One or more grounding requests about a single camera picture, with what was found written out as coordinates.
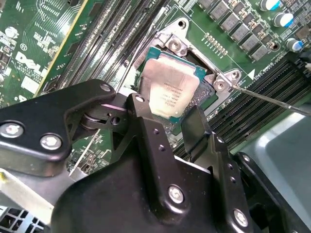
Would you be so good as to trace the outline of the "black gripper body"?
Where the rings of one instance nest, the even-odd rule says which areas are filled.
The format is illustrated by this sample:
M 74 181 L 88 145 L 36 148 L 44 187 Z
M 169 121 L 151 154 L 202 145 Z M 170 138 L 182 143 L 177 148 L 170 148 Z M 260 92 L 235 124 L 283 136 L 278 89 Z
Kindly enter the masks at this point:
M 173 156 L 124 156 L 75 182 L 57 201 L 53 233 L 216 233 L 228 227 L 223 183 L 232 162 L 208 169 Z

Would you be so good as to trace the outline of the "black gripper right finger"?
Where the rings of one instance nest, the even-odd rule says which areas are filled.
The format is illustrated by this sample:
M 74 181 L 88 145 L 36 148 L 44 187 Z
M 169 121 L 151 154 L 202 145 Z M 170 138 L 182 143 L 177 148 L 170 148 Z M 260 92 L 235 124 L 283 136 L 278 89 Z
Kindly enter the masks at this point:
M 211 204 L 221 233 L 300 233 L 302 220 L 245 153 L 231 154 L 194 106 L 182 120 L 185 151 L 211 173 Z

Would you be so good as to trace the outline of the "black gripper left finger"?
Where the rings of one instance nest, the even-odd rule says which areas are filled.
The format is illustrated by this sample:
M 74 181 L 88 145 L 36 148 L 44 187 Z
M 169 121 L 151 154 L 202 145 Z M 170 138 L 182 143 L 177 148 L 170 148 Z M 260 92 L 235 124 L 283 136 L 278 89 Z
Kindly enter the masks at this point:
M 123 136 L 116 156 L 173 156 L 147 99 L 131 94 L 119 107 L 113 104 L 115 96 L 110 85 L 94 79 L 1 109 L 1 194 L 40 219 L 51 218 L 57 202 L 50 203 L 18 176 L 33 181 L 62 174 L 73 141 L 94 132 L 82 118 L 95 108 L 120 119 L 117 125 L 97 125 Z

